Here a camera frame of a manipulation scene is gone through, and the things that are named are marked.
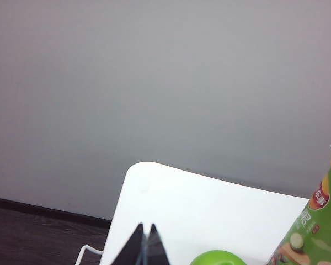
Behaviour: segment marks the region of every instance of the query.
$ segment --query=green can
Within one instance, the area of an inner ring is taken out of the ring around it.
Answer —
[[[268,265],[331,265],[331,169]]]

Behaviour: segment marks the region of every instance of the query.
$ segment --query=white tabletop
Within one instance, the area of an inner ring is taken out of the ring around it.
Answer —
[[[101,265],[110,265],[138,223],[155,223],[171,265],[227,250],[264,265],[307,199],[249,188],[153,162],[127,172]]]

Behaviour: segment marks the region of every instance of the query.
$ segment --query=black baseboard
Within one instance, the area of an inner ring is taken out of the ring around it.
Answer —
[[[109,229],[111,220],[0,199],[0,208]]]

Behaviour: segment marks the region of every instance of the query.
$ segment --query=floor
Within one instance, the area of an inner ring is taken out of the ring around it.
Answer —
[[[102,250],[108,230],[0,208],[0,265],[74,265],[83,245]],[[81,265],[99,264],[87,251]]]

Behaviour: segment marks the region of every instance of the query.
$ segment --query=white wall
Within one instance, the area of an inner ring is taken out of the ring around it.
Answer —
[[[307,197],[330,143],[331,1],[0,0],[0,198],[110,219],[139,161]]]

